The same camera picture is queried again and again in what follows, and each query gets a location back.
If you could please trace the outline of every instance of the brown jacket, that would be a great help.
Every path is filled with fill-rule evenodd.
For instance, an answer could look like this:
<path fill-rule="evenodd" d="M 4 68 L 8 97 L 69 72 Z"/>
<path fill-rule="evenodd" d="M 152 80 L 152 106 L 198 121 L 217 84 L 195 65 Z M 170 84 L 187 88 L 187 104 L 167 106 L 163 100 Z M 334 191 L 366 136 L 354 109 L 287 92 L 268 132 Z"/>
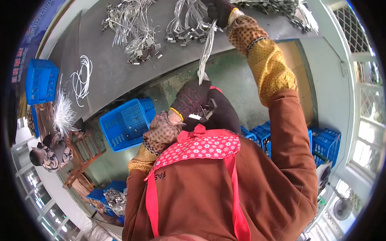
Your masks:
<path fill-rule="evenodd" d="M 272 160 L 252 141 L 240 138 L 236 154 L 240 205 L 251 240 L 295 240 L 316 214 L 317 176 L 299 97 L 276 92 L 269 103 Z M 195 234 L 207 240 L 236 240 L 232 187 L 222 160 L 185 160 L 156 171 L 159 234 Z M 146 212 L 145 174 L 133 170 L 123 240 L 153 238 Z"/>

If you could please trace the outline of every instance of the worker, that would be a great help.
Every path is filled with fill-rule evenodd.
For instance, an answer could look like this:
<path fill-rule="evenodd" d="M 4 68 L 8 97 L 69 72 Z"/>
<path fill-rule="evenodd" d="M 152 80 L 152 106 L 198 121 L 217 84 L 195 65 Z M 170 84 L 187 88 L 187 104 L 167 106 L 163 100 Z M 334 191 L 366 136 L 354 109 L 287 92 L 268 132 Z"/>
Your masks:
<path fill-rule="evenodd" d="M 208 79 L 188 83 L 128 163 L 122 239 L 294 241 L 316 215 L 318 192 L 295 76 L 268 34 L 227 0 L 211 0 L 208 16 L 247 57 L 269 110 L 272 158 L 240 135 L 233 107 Z M 214 95 L 223 100 L 214 120 L 192 127 L 189 115 Z"/>
<path fill-rule="evenodd" d="M 66 146 L 64 138 L 60 133 L 49 133 L 37 148 L 29 153 L 33 165 L 42 166 L 49 172 L 57 172 L 65 167 L 73 158 L 73 153 Z"/>

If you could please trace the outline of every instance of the black glove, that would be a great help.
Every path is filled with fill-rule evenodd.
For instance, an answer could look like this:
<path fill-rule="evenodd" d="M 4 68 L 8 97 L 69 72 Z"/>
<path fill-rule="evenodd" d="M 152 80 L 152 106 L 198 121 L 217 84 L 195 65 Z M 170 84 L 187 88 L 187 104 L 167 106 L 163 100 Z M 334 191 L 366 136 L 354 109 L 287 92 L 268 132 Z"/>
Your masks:
<path fill-rule="evenodd" d="M 218 19 L 217 26 L 222 29 L 226 28 L 229 15 L 235 8 L 235 5 L 227 0 L 206 0 L 203 3 L 208 7 L 209 23 L 212 23 L 213 19 Z"/>
<path fill-rule="evenodd" d="M 178 111 L 185 122 L 190 114 L 197 112 L 200 105 L 207 102 L 207 95 L 211 86 L 212 82 L 208 80 L 203 80 L 201 86 L 198 86 L 197 79 L 190 80 L 178 91 L 176 100 L 170 107 Z"/>

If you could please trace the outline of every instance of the red floral apron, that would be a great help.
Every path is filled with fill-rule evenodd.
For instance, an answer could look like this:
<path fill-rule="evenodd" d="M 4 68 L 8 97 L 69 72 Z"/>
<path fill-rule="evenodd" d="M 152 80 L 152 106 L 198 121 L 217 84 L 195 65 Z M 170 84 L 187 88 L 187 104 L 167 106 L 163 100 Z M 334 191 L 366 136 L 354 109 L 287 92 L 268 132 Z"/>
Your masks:
<path fill-rule="evenodd" d="M 182 131 L 177 142 L 166 149 L 156 160 L 148 176 L 146 189 L 146 210 L 150 218 L 154 237 L 158 237 L 158 197 L 155 170 L 175 162 L 195 158 L 223 159 L 232 180 L 232 219 L 236 238 L 250 241 L 247 220 L 240 207 L 235 154 L 240 150 L 239 136 L 229 130 L 205 130 L 198 124 L 193 132 Z"/>

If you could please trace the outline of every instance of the work table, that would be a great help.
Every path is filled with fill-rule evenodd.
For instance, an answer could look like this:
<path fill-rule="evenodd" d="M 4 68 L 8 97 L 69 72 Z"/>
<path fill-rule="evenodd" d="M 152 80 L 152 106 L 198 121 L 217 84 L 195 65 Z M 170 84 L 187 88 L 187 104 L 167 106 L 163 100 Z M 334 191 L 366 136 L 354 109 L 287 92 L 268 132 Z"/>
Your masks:
<path fill-rule="evenodd" d="M 78 15 L 60 37 L 49 59 L 63 73 L 62 85 L 73 101 L 72 107 L 77 112 L 76 120 L 87 120 L 110 102 L 134 88 L 183 65 L 200 59 L 202 43 L 191 43 L 181 47 L 179 43 L 169 43 L 164 39 L 166 27 L 174 17 L 176 0 L 158 0 L 152 4 L 147 16 L 152 19 L 152 26 L 159 25 L 155 35 L 156 44 L 161 44 L 162 57 L 152 58 L 151 62 L 140 65 L 127 63 L 127 55 L 120 46 L 112 46 L 115 33 L 108 28 L 101 31 L 102 21 L 107 18 L 106 5 L 117 4 L 119 0 L 100 0 L 82 17 Z M 287 17 L 279 14 L 266 15 L 256 9 L 241 9 L 246 15 L 252 16 L 266 30 L 273 40 L 315 37 L 316 33 L 303 34 L 294 28 Z M 234 49 L 226 34 L 217 31 L 215 34 L 212 55 Z M 70 75 L 80 70 L 79 57 L 86 55 L 93 64 L 90 76 L 89 94 L 85 99 L 78 100 L 84 107 L 76 103 Z"/>

